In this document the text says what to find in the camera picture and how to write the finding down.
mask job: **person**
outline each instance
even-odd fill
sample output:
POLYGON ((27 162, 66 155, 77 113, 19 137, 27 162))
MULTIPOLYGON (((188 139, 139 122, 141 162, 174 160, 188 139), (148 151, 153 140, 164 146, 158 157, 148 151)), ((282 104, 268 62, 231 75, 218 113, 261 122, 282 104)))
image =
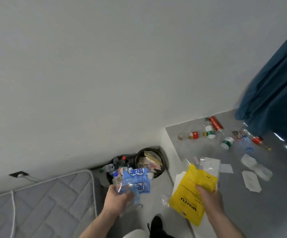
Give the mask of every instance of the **person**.
MULTIPOLYGON (((203 206, 210 224, 212 225, 217 238, 246 238, 244 233, 237 228, 236 225, 226 216, 222 195, 219 191, 213 193, 208 192, 201 186, 196 186, 196 189, 201 193, 203 206)), ((116 192, 116 186, 110 185, 104 207, 100 215, 86 228, 79 238, 104 238, 108 231, 113 226, 117 217, 126 207, 127 202, 134 197, 132 192, 119 195, 116 192)), ((162 220, 155 216, 151 222, 150 238, 173 238, 163 230, 162 220)), ((145 232, 135 230, 127 237, 145 237, 145 232)))

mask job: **gray countertop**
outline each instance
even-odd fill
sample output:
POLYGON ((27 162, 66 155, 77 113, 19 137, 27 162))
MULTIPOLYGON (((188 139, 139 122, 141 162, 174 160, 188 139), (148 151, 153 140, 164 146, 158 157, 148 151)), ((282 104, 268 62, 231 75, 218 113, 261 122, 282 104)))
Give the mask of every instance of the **gray countertop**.
MULTIPOLYGON (((235 110, 215 115, 224 129, 238 130, 243 124, 234 119, 235 110)), ((272 148, 265 150, 252 143, 254 152, 248 153, 258 163, 273 172, 270 181, 259 179, 262 191, 250 192, 244 184, 242 171, 248 170, 240 159, 245 150, 239 141, 224 151, 219 143, 207 138, 197 140, 177 139, 182 132, 203 128, 204 118, 166 127, 181 161, 193 157, 211 157, 220 159, 221 163, 231 164, 233 174, 221 173, 219 190, 223 195, 226 214, 245 233, 248 238, 287 237, 287 149, 285 142, 273 133, 267 134, 264 140, 272 148)))

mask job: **person's left hand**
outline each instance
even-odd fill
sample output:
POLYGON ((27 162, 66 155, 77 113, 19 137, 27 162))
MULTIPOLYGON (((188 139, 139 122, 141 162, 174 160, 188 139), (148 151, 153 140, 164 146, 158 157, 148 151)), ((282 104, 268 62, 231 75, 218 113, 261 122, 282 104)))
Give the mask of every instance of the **person's left hand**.
POLYGON ((110 185, 105 198, 103 212, 117 217, 124 211, 127 202, 133 198, 134 194, 131 191, 120 195, 116 192, 116 185, 110 185))

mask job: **forearm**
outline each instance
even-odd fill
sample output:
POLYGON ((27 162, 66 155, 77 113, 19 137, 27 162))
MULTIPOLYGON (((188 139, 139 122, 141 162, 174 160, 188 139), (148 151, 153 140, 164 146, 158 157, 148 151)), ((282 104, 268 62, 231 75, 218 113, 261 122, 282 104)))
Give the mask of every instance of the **forearm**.
POLYGON ((105 238, 113 226, 116 216, 103 210, 101 214, 86 228, 79 238, 105 238))
POLYGON ((217 238, 246 238, 244 233, 225 215, 209 219, 217 238))

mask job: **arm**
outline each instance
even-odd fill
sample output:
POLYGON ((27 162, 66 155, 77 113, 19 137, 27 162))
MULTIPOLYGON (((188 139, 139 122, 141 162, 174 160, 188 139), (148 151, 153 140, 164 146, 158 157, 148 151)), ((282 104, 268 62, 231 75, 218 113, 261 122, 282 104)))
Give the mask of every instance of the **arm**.
POLYGON ((86 228, 79 238, 104 238, 113 226, 116 218, 123 212, 128 201, 134 195, 131 191, 119 195, 115 185, 110 185, 101 214, 86 228))
POLYGON ((201 186, 196 186, 196 189, 201 193, 205 212, 218 238, 246 238, 244 233, 225 215, 220 192, 210 193, 201 186))

